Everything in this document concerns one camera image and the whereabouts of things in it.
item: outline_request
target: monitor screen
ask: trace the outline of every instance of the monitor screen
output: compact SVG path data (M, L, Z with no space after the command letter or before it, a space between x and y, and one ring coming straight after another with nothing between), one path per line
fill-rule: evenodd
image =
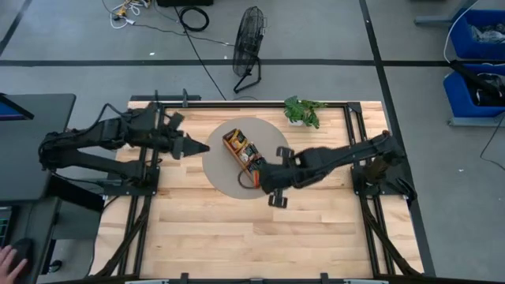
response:
M33 119L33 114L0 93L0 121Z

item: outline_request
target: keyboard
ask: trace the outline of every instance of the keyboard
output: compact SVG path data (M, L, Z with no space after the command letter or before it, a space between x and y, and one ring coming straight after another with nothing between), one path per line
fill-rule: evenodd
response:
M11 207L0 207L0 248L8 244L12 215L13 209Z

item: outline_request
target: fan grille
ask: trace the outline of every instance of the fan grille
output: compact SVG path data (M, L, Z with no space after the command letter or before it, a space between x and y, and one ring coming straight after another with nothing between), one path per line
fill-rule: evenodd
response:
M260 52L263 39L264 17L258 7L250 7L244 12L234 50L234 72L238 76L249 74Z

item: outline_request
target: human hand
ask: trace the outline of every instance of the human hand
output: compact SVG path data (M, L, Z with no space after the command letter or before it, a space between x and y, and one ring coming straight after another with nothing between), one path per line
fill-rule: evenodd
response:
M0 284L14 284L14 279L23 270L28 260L22 260L16 268L9 273L10 264L13 262L17 250L10 245L0 249Z

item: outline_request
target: potted plant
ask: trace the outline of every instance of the potted plant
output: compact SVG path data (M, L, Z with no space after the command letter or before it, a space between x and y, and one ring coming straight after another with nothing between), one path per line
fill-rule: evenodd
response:
M303 99L298 100L297 96L292 96L284 101L284 114L289 119L291 125L314 126L319 129L319 118L314 110L323 108L325 103L319 103Z

